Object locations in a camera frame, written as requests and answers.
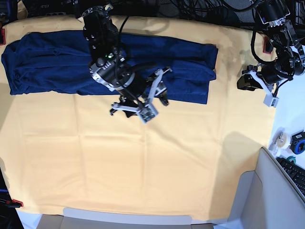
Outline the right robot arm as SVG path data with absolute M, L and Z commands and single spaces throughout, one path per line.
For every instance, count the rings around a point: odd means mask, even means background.
M 112 5 L 107 0 L 73 1 L 75 17 L 83 18 L 84 38 L 89 42 L 92 61 L 89 72 L 94 81 L 109 91 L 120 94 L 119 102 L 111 105 L 110 114 L 123 111 L 127 117 L 138 116 L 144 123 L 158 115 L 153 99 L 159 98 L 164 106 L 169 104 L 163 76 L 170 67 L 157 69 L 147 78 L 139 72 L 152 69 L 155 62 L 131 66 L 128 52 L 122 47 L 122 28 L 117 28 L 109 14 Z

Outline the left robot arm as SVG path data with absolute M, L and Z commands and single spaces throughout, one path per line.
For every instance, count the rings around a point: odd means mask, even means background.
M 278 92 L 281 84 L 292 81 L 305 71 L 305 51 L 295 28 L 288 18 L 290 10 L 283 0 L 256 0 L 255 24 L 251 38 L 251 53 L 258 62 L 249 65 L 237 81 L 240 90 L 254 91 L 264 86 Z M 256 33 L 265 34 L 264 53 L 276 52 L 273 61 L 264 61 L 255 52 Z

